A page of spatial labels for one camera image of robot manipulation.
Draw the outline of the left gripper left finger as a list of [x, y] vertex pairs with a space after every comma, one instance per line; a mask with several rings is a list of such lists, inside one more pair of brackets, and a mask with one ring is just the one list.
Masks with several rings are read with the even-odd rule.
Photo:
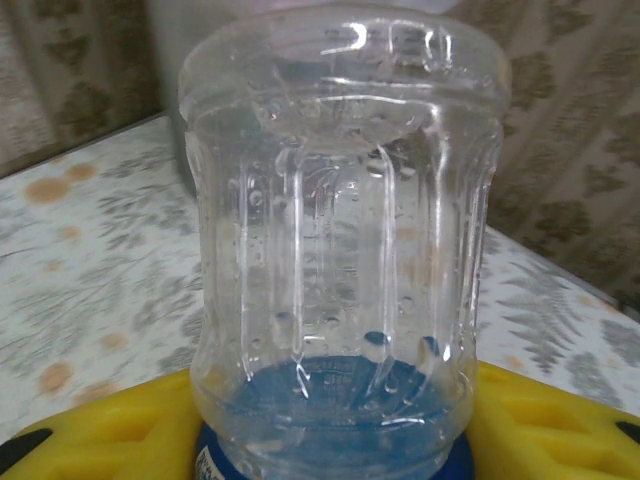
[[1, 445], [3, 479], [192, 479], [202, 425], [188, 377], [160, 377], [38, 421]]

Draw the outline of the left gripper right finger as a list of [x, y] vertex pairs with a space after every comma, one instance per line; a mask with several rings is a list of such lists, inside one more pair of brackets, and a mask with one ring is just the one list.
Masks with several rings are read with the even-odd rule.
[[640, 476], [638, 417], [484, 362], [467, 438], [478, 479]]

